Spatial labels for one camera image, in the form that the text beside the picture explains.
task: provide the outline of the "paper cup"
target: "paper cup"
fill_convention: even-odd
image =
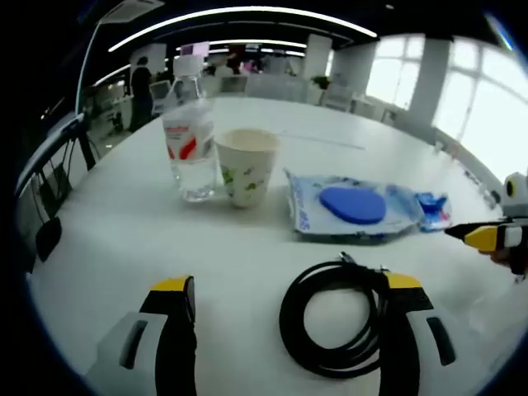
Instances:
[[[266,194],[278,138],[264,130],[230,130],[216,139],[216,148],[230,200],[242,208],[258,205]]]

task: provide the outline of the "bottle label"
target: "bottle label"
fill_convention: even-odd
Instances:
[[[205,110],[192,117],[181,114],[163,120],[168,155],[174,161],[195,161],[209,156],[213,146],[213,122]]]

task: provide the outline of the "floor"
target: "floor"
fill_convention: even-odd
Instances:
[[[110,114],[111,111],[107,111],[92,120],[88,131],[101,158],[132,134],[128,130],[117,131],[112,122],[108,120]]]

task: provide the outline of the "coiled cable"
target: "coiled cable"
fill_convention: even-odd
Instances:
[[[286,291],[280,307],[279,327],[286,350],[306,370],[328,378],[346,379],[370,373],[380,367],[379,359],[365,363],[379,349],[380,317],[385,300],[373,290],[382,290],[380,273],[352,262],[324,262],[300,274]],[[315,343],[304,327],[304,311],[318,292],[354,289],[369,301],[369,316],[363,328],[345,345],[324,348]]]

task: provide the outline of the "ceiling light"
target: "ceiling light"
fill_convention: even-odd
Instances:
[[[286,55],[301,56],[304,58],[304,52],[286,51]]]
[[[236,39],[236,40],[218,40],[211,41],[210,45],[220,45],[220,44],[271,44],[271,45],[286,45],[289,47],[298,47],[306,48],[306,44],[292,43],[291,41],[281,41],[281,40],[261,40],[261,39]]]
[[[279,12],[283,14],[299,15],[302,17],[311,17],[311,18],[322,20],[322,21],[327,21],[327,22],[331,22],[331,23],[335,23],[341,26],[348,27],[355,31],[359,31],[360,33],[369,35],[370,37],[377,37],[377,35],[373,31],[369,31],[368,29],[364,27],[344,21],[343,19],[335,18],[333,16],[319,14],[317,12],[296,10],[294,8],[286,8],[286,7],[263,7],[263,6],[224,7],[224,8],[214,8],[212,10],[192,12],[190,14],[177,16],[176,18],[171,18],[171,19],[167,19],[166,21],[156,23],[155,25],[147,27],[146,29],[143,29],[142,31],[138,31],[137,33],[134,33],[133,35],[120,41],[116,45],[111,46],[108,49],[108,52],[113,52],[117,50],[118,48],[120,48],[121,46],[125,45],[126,43],[130,43],[132,40],[135,40],[142,35],[146,35],[147,33],[151,31],[155,31],[156,29],[160,29],[164,26],[171,25],[173,23],[178,23],[181,21],[186,21],[188,19],[205,17],[208,15],[225,14],[228,12]]]
[[[130,67],[129,64],[127,64],[126,66],[123,66],[122,68],[118,68],[117,70],[114,70],[112,73],[110,74],[107,74],[105,77],[101,78],[100,80],[97,80],[95,84],[93,84],[94,87],[98,86],[100,83],[102,83],[103,81],[105,81],[107,78],[110,78],[112,76],[115,76],[116,74],[118,73],[121,73],[123,70],[126,70]]]
[[[210,49],[210,54],[219,54],[220,52],[229,52],[229,48],[218,48],[218,49]]]

